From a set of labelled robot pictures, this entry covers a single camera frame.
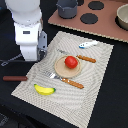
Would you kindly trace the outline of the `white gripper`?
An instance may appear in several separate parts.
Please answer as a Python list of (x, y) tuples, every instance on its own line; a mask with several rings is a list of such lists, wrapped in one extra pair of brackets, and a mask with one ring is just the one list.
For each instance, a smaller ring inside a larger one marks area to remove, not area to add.
[(40, 22), (32, 25), (15, 26), (15, 41), (20, 46), (22, 56), (26, 61), (39, 61), (41, 53), (47, 51), (47, 34), (42, 30)]

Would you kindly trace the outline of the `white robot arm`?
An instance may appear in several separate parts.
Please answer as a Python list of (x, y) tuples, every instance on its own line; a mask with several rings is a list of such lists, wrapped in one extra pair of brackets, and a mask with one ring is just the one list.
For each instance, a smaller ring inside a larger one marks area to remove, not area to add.
[(5, 0), (12, 13), (15, 41), (26, 61), (39, 61), (47, 51), (47, 34), (43, 31), (40, 0)]

